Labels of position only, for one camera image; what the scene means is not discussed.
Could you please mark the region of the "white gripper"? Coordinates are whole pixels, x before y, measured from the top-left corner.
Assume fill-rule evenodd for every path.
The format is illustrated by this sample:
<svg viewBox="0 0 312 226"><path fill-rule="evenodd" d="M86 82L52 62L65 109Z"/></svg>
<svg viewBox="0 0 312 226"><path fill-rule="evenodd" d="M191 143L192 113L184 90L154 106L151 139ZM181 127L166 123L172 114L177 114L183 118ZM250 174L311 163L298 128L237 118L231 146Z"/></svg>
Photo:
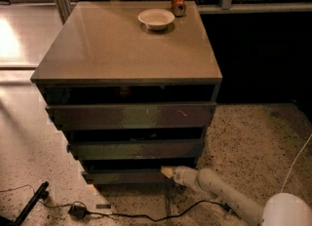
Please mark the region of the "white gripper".
<svg viewBox="0 0 312 226"><path fill-rule="evenodd" d="M174 168L169 166L162 166L161 173L164 174L167 178L173 178L175 183L182 186L195 188L198 185L198 171L189 167L179 166Z"/></svg>

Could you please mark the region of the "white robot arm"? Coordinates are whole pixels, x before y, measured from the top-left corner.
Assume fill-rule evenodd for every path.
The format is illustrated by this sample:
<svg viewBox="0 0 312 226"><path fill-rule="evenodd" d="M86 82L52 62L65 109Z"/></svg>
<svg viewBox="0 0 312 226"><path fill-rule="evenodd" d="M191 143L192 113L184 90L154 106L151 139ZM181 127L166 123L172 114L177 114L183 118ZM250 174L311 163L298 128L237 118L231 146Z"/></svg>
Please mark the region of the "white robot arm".
<svg viewBox="0 0 312 226"><path fill-rule="evenodd" d="M312 208L290 193L278 193L264 206L233 188L212 169L161 167L175 183L222 198L249 226L312 226Z"/></svg>

